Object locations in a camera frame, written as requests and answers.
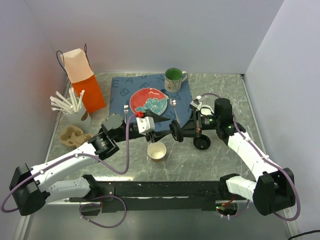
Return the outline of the black plastic cup lid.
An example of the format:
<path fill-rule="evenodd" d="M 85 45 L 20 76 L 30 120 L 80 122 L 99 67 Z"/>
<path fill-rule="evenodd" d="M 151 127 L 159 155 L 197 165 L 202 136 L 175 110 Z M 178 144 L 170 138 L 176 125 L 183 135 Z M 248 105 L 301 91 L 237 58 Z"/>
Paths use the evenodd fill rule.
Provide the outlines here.
<path fill-rule="evenodd" d="M 211 140 L 206 135 L 201 135 L 200 137 L 195 137 L 193 139 L 193 145 L 198 150 L 206 150 L 206 149 L 208 149 L 210 147 Z"/>

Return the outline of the brown paper coffee cup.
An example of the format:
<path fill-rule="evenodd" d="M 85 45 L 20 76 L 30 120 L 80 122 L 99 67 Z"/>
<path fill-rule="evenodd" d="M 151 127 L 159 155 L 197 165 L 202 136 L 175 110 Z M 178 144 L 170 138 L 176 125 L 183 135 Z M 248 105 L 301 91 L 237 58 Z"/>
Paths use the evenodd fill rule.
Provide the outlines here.
<path fill-rule="evenodd" d="M 163 162 L 167 154 L 167 148 L 162 142 L 150 143 L 147 147 L 148 159 L 153 162 Z"/>

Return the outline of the brown cardboard cup carrier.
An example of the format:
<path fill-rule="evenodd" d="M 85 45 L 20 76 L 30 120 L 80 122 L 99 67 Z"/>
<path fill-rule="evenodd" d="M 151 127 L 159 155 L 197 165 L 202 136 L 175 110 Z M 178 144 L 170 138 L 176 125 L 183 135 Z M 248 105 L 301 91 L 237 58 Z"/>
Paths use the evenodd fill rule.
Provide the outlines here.
<path fill-rule="evenodd" d="M 59 140 L 67 147 L 78 148 L 93 136 L 93 134 L 85 134 L 81 128 L 71 125 L 60 134 Z"/>

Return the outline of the orange paper bag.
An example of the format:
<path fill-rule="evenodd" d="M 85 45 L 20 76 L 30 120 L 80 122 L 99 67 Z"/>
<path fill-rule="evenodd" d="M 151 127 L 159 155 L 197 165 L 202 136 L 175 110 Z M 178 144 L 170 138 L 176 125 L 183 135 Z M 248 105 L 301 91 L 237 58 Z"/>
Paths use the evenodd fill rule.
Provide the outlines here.
<path fill-rule="evenodd" d="M 90 66 L 88 47 L 77 48 L 68 52 L 56 51 L 56 58 L 88 113 L 106 107 L 104 96 Z"/>

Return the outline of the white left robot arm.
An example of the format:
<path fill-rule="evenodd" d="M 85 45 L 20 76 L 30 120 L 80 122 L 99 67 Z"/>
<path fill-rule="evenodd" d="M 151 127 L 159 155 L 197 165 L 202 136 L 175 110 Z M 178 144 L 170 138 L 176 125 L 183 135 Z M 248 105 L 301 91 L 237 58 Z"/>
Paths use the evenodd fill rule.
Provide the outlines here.
<path fill-rule="evenodd" d="M 71 181 L 63 178 L 96 163 L 102 163 L 119 175 L 126 174 L 130 165 L 129 153 L 126 154 L 125 169 L 122 171 L 104 161 L 119 150 L 117 143 L 128 143 L 137 138 L 156 142 L 165 133 L 156 132 L 155 124 L 168 120 L 149 109 L 134 113 L 128 120 L 118 113 L 109 114 L 98 133 L 73 151 L 33 167 L 27 164 L 18 166 L 9 185 L 9 195 L 17 206 L 12 211 L 28 216 L 45 204 L 69 197 L 94 201 L 99 195 L 99 188 L 93 176 L 82 176 Z"/>

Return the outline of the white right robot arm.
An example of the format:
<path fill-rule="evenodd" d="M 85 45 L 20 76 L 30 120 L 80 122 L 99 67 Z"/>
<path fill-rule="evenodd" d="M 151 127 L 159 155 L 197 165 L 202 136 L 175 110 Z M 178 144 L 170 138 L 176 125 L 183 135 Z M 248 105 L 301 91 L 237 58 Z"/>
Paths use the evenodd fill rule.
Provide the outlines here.
<path fill-rule="evenodd" d="M 237 195 L 252 201 L 257 211 L 263 215 L 276 214 L 298 203 L 294 174 L 289 168 L 275 164 L 253 142 L 246 130 L 236 121 L 231 102 L 227 98 L 217 98 L 214 110 L 209 115 L 201 113 L 202 103 L 198 98 L 190 103 L 192 115 L 184 127 L 173 121 L 170 130 L 173 138 L 182 142 L 192 138 L 198 149 L 206 149 L 203 130 L 214 130 L 231 150 L 249 168 L 254 180 L 248 180 L 236 173 L 219 179 L 218 192 L 223 199 Z"/>

